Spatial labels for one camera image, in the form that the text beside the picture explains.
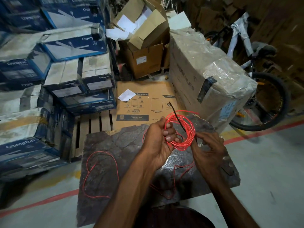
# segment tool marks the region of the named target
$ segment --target person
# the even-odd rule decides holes
[[[215,227],[205,216],[190,208],[167,205],[140,212],[142,200],[157,169],[161,168],[173,147],[166,141],[181,142],[172,122],[166,125],[164,117],[152,123],[147,130],[141,150],[122,178],[116,194],[110,199],[94,228],[131,228],[131,227]],[[257,223],[233,194],[220,173],[226,148],[224,139],[217,133],[196,133],[210,147],[202,151],[194,139],[191,144],[196,168],[206,180],[220,211],[229,228],[257,228]]]

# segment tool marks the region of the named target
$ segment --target bicycle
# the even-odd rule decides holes
[[[283,120],[288,112],[290,93],[280,78],[271,73],[256,71],[257,59],[275,56],[277,51],[271,45],[250,42],[247,33],[249,20],[249,14],[245,12],[236,22],[225,26],[221,31],[211,31],[205,34],[205,39],[213,46],[221,48],[224,39],[232,31],[227,52],[227,56],[232,59],[238,38],[239,36],[242,38],[249,61],[241,67],[249,68],[248,76],[258,85],[256,93],[246,102],[243,109],[236,113],[230,125],[246,131],[261,131],[269,129]]]

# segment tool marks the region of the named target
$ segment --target concrete floor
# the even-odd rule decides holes
[[[261,227],[303,227],[303,131],[301,124],[226,145],[241,177],[233,192]],[[73,190],[78,189],[79,177],[80,163],[72,163],[33,181],[8,209],[0,210],[0,227],[76,227],[77,192]],[[65,192],[70,192],[68,197],[60,195]],[[63,199],[44,201],[52,196]],[[38,204],[26,208],[32,203]],[[215,227],[227,227],[211,194],[181,204],[204,214]]]

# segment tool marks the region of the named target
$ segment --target hand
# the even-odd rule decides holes
[[[196,133],[196,137],[202,139],[210,147],[210,151],[203,151],[195,140],[191,144],[196,167],[206,179],[212,174],[219,173],[227,150],[224,139],[220,138],[218,133]]]
[[[175,134],[176,130],[173,128],[173,123],[167,123],[166,130],[165,124],[165,117],[161,117],[158,122],[152,123],[146,132],[145,141],[142,146],[142,152],[149,155],[155,170],[165,164],[174,150],[173,146],[171,144],[168,145],[167,142],[181,142],[181,139]]]

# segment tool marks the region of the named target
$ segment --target person's left hand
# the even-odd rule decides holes
[[[165,124],[165,117],[161,117],[159,121],[152,123],[146,132],[145,141],[142,146],[142,152],[149,155],[155,170],[165,164],[171,152],[174,150],[173,146],[171,144],[168,145],[167,142],[182,142],[176,135],[173,123],[167,123],[166,130]]]

